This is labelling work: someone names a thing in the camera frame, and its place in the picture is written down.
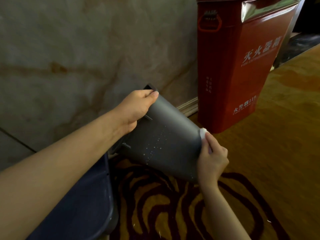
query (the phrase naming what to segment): box handle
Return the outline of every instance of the box handle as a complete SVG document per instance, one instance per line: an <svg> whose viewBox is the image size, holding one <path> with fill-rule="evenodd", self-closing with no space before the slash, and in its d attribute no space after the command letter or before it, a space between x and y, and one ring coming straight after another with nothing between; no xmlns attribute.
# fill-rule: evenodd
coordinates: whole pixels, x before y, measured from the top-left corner
<svg viewBox="0 0 320 240"><path fill-rule="evenodd" d="M201 31L201 32L206 32L206 33L215 33L215 32L218 32L220 29L221 29L221 26L222 26L222 20L221 20L221 17L219 16L219 14L215 14L215 19L214 20L218 20L218 26L216 29L204 29L204 28L201 28L201 25L200 25L200 22L202 21L203 17L206 16L206 17L209 17L211 16L210 15L210 12L208 14L208 12L205 12L199 19L198 19L198 30Z"/></svg>

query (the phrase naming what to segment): wooden baseboard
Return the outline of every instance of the wooden baseboard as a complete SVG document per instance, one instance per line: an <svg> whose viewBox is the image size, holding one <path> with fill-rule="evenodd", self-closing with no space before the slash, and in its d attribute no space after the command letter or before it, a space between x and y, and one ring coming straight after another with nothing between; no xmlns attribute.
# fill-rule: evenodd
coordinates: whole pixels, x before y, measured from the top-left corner
<svg viewBox="0 0 320 240"><path fill-rule="evenodd" d="M180 112L186 117L193 115L198 111L198 97L195 97L194 99L180 105L177 107L177 109L180 110Z"/></svg>

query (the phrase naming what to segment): fire extinguisher box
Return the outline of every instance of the fire extinguisher box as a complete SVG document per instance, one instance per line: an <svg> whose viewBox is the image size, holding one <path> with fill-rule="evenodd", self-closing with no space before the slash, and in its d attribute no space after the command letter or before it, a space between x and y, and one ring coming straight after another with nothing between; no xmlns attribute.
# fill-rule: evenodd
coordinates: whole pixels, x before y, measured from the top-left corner
<svg viewBox="0 0 320 240"><path fill-rule="evenodd" d="M300 0L197 0L198 121L220 133L254 112Z"/></svg>

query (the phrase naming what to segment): marble wall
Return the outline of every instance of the marble wall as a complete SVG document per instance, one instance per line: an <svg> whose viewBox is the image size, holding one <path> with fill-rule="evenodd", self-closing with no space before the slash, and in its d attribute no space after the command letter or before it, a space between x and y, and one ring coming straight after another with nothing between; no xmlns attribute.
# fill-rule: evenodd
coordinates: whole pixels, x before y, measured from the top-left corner
<svg viewBox="0 0 320 240"><path fill-rule="evenodd" d="M0 171L32 154L33 151L0 131Z"/></svg>
<svg viewBox="0 0 320 240"><path fill-rule="evenodd" d="M0 127L40 150L157 86L197 96L196 0L0 0Z"/></svg>

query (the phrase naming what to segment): bin handle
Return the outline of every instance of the bin handle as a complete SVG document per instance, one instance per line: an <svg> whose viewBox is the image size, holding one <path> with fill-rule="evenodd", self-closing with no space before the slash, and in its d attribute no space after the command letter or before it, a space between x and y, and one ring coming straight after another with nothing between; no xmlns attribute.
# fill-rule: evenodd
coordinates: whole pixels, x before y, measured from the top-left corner
<svg viewBox="0 0 320 240"><path fill-rule="evenodd" d="M198 29L201 31L201 32L207 32L207 33L215 33L215 32L218 32L220 29L221 29L221 26L222 26L222 20L221 20L221 17L219 16L219 14L216 15L216 18L218 20L218 27L217 29L203 29L200 27L200 21L202 20L204 15L202 15L199 19L198 19Z"/></svg>

